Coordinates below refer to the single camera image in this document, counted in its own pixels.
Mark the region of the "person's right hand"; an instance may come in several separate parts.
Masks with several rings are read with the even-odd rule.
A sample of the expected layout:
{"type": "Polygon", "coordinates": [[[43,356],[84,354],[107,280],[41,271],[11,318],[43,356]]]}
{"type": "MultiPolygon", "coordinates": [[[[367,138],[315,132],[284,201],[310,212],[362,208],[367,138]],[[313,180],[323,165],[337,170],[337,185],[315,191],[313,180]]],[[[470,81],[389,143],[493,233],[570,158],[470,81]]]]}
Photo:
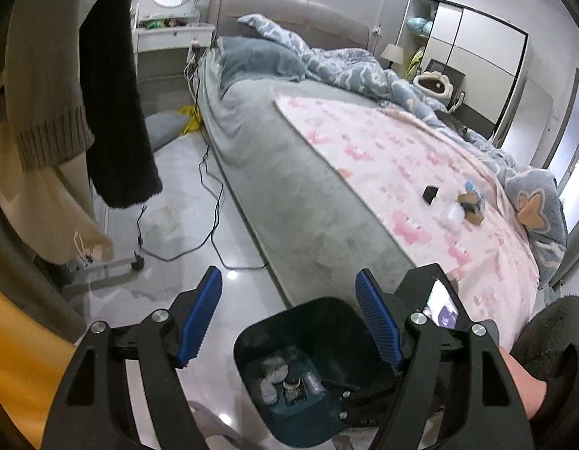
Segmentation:
{"type": "Polygon", "coordinates": [[[533,377],[504,347],[500,346],[499,351],[517,388],[526,417],[531,420],[544,403],[548,384],[533,377]]]}

